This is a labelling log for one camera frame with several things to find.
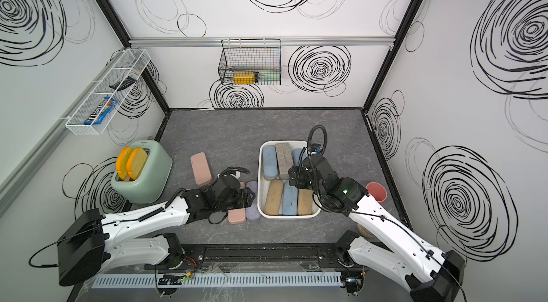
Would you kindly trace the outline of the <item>lavender glasses case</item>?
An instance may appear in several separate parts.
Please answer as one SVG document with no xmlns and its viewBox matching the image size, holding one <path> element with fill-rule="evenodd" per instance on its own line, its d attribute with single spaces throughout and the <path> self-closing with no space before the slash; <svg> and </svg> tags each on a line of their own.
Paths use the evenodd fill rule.
<svg viewBox="0 0 548 302">
<path fill-rule="evenodd" d="M 255 222 L 261 218 L 261 213 L 258 210 L 258 182 L 248 182 L 246 184 L 246 187 L 249 188 L 251 192 L 255 195 L 252 205 L 245 209 L 246 219 L 250 222 Z"/>
</svg>

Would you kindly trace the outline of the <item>pink glasses case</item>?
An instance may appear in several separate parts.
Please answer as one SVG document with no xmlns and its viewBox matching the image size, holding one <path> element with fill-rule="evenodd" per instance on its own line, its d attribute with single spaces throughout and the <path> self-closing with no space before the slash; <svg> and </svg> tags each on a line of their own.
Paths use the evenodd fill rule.
<svg viewBox="0 0 548 302">
<path fill-rule="evenodd" d="M 246 209 L 231 209 L 228 211 L 228 223 L 242 224 L 246 222 Z"/>
<path fill-rule="evenodd" d="M 191 166 L 198 187 L 207 186 L 213 181 L 213 175 L 204 152 L 191 156 Z"/>
</svg>

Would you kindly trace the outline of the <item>beige grey glasses case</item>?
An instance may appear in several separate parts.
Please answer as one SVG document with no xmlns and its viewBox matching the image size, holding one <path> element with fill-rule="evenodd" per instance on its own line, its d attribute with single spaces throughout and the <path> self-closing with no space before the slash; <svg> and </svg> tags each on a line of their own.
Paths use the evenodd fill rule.
<svg viewBox="0 0 548 302">
<path fill-rule="evenodd" d="M 287 142 L 277 143 L 275 151 L 278 162 L 278 177 L 281 180 L 289 179 L 289 171 L 293 166 L 293 152 Z"/>
</svg>

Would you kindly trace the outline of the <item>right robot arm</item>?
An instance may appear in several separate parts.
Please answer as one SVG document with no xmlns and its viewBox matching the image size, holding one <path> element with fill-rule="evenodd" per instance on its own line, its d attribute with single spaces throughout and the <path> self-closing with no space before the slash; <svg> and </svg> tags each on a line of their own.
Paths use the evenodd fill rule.
<svg viewBox="0 0 548 302">
<path fill-rule="evenodd" d="M 321 154 L 307 156 L 288 171 L 298 189 L 309 189 L 327 212 L 343 214 L 366 228 L 382 246 L 353 232 L 342 237 L 342 252 L 402 286 L 414 301 L 454 301 L 460 294 L 465 260 L 416 235 L 387 212 L 356 180 L 339 177 Z"/>
</svg>

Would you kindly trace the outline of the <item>blue glasses case narrow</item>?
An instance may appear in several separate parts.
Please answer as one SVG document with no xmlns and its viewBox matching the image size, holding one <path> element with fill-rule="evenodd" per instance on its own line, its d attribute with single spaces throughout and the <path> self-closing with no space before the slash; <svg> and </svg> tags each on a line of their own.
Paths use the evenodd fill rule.
<svg viewBox="0 0 548 302">
<path fill-rule="evenodd" d="M 278 160 L 275 147 L 265 146 L 262 150 L 263 177 L 268 180 L 274 180 L 278 176 Z"/>
</svg>

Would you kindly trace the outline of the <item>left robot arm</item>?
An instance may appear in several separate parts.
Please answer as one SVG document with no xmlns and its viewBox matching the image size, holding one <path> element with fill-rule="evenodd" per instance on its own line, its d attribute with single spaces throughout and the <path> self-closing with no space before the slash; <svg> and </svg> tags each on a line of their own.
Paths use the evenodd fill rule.
<svg viewBox="0 0 548 302">
<path fill-rule="evenodd" d="M 233 176 L 210 186 L 179 189 L 167 202 L 118 214 L 84 212 L 59 238 L 59 284 L 74 286 L 118 266 L 162 264 L 175 268 L 184 251 L 169 227 L 208 219 L 232 209 L 250 207 L 256 195 Z"/>
</svg>

